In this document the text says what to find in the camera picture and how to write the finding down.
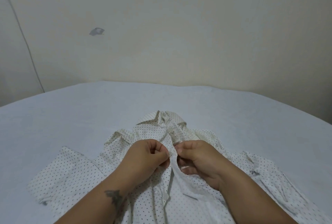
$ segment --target dark dot pattern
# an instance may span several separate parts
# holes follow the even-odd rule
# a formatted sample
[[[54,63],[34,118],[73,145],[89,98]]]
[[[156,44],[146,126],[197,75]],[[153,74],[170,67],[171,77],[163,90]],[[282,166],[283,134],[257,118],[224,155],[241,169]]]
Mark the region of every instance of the dark dot pattern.
[[[183,174],[177,166],[173,143],[190,139],[213,145],[298,223],[332,223],[272,161],[248,152],[228,153],[211,130],[190,130],[173,112],[156,111],[140,118],[132,131],[116,131],[94,160],[63,147],[27,188],[40,204],[51,207],[60,217],[115,170],[135,141],[147,138],[167,147],[171,165],[127,196],[115,223],[235,223],[220,192],[197,175]]]

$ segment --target bed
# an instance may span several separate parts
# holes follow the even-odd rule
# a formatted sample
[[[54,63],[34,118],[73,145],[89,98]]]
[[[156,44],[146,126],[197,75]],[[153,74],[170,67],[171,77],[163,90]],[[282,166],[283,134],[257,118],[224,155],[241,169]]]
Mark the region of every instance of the bed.
[[[95,82],[47,92],[0,108],[2,223],[53,223],[28,182],[62,146],[95,158],[115,130],[162,110],[189,128],[209,128],[232,152],[273,160],[321,210],[332,215],[332,125],[250,92],[207,86]]]

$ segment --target wrist tattoo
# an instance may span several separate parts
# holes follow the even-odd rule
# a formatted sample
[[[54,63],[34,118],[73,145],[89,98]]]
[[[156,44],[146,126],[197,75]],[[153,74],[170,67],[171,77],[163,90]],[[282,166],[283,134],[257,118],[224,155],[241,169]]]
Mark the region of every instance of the wrist tattoo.
[[[112,198],[112,204],[115,206],[115,210],[118,211],[122,203],[120,190],[106,190],[104,193],[106,194],[106,197]]]

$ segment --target wall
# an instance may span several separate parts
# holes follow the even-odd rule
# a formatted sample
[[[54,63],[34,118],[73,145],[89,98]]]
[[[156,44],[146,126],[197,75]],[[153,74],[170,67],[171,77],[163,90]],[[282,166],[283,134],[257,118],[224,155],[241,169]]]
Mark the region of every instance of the wall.
[[[332,120],[331,0],[12,0],[46,91],[97,81],[253,91]],[[90,36],[100,27],[103,35]]]
[[[0,0],[0,106],[42,93],[9,0]]]

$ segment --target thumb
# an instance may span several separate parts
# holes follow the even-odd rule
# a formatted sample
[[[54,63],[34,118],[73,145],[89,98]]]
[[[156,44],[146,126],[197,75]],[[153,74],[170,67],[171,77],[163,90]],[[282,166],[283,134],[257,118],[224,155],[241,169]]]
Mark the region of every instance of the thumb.
[[[155,154],[152,154],[153,162],[159,166],[161,163],[165,162],[168,159],[167,152],[158,152]]]
[[[178,149],[177,153],[181,158],[190,159],[192,161],[194,160],[194,154],[195,154],[194,150],[191,150],[191,149]]]

